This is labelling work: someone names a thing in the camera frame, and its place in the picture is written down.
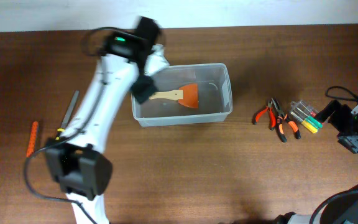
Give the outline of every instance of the screwdriver set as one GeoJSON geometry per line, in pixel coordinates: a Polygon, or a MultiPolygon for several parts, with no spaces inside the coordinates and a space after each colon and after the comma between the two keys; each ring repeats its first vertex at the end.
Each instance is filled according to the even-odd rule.
{"type": "Polygon", "coordinates": [[[291,117],[313,134],[316,134],[318,130],[323,127],[323,125],[314,118],[317,113],[318,111],[303,100],[291,102],[291,117]]]}

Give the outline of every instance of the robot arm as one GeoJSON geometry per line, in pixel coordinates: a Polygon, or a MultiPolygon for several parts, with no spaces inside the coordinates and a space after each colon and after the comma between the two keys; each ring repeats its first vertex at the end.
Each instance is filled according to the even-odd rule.
{"type": "MultiPolygon", "coordinates": [[[[339,143],[354,154],[358,154],[358,105],[351,110],[347,105],[341,105],[334,100],[316,117],[322,122],[330,117],[329,123],[339,131],[339,143]]],[[[312,215],[288,213],[285,216],[280,215],[277,220],[284,220],[281,223],[286,224],[356,224],[358,223],[358,184],[329,197],[312,215]],[[323,213],[318,214],[324,206],[326,207],[323,213]]]]}
{"type": "Polygon", "coordinates": [[[139,103],[157,91],[151,77],[169,64],[163,47],[155,45],[160,33],[156,23],[142,17],[133,34],[117,30],[106,38],[99,63],[83,102],[59,138],[49,139],[45,151],[52,179],[69,200],[38,194],[29,184],[26,160],[24,176],[31,192],[50,200],[71,202],[77,223],[109,223],[103,193],[112,164],[103,156],[117,111],[130,90],[139,103]]]}

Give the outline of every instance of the wood grain surface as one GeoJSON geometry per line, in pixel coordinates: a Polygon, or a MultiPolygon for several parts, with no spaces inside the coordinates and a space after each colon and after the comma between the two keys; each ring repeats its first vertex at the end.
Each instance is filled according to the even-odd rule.
{"type": "MultiPolygon", "coordinates": [[[[141,128],[130,94],[109,133],[114,173],[105,192],[111,223],[228,223],[311,214],[327,197],[358,184],[358,155],[325,125],[300,127],[287,143],[269,117],[252,117],[277,97],[284,108],[303,99],[321,110],[324,91],[358,94],[358,25],[166,29],[172,65],[227,65],[233,112],[222,123],[141,128]]],[[[22,177],[31,123],[55,134],[75,90],[80,99],[95,58],[80,52],[85,31],[0,33],[0,223],[74,223],[71,205],[32,196],[22,177]]],[[[31,165],[34,186],[64,197],[44,157],[31,165]]]]}

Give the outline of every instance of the orange-handled pliers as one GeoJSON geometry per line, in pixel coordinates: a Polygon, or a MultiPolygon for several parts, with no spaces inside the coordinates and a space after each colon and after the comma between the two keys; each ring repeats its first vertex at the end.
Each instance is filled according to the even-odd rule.
{"type": "Polygon", "coordinates": [[[287,142],[287,139],[284,135],[284,131],[283,131],[283,121],[287,122],[293,132],[295,133],[295,138],[296,139],[300,139],[301,138],[301,133],[299,132],[299,129],[298,129],[298,126],[295,124],[295,122],[291,121],[290,117],[285,114],[283,112],[283,110],[281,109],[281,106],[280,104],[278,104],[278,101],[276,99],[273,99],[273,104],[274,104],[274,107],[276,108],[276,111],[278,113],[278,116],[277,116],[277,133],[278,133],[278,136],[280,137],[281,141],[282,142],[287,142]]]}
{"type": "Polygon", "coordinates": [[[272,103],[272,100],[269,100],[267,102],[267,106],[265,109],[263,109],[261,112],[259,112],[254,121],[252,122],[252,124],[257,124],[258,123],[258,120],[259,118],[264,114],[266,113],[266,111],[268,111],[268,115],[270,116],[270,130],[274,130],[274,127],[276,126],[276,119],[274,117],[274,114],[273,114],[273,103],[272,103]]]}

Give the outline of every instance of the wooden handle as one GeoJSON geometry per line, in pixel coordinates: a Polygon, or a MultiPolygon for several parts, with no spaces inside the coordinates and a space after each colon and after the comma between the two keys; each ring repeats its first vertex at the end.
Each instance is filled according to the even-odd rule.
{"type": "Polygon", "coordinates": [[[183,99],[183,90],[171,90],[167,92],[156,92],[149,98],[150,100],[154,99],[168,99],[168,100],[182,100],[183,99]]]}

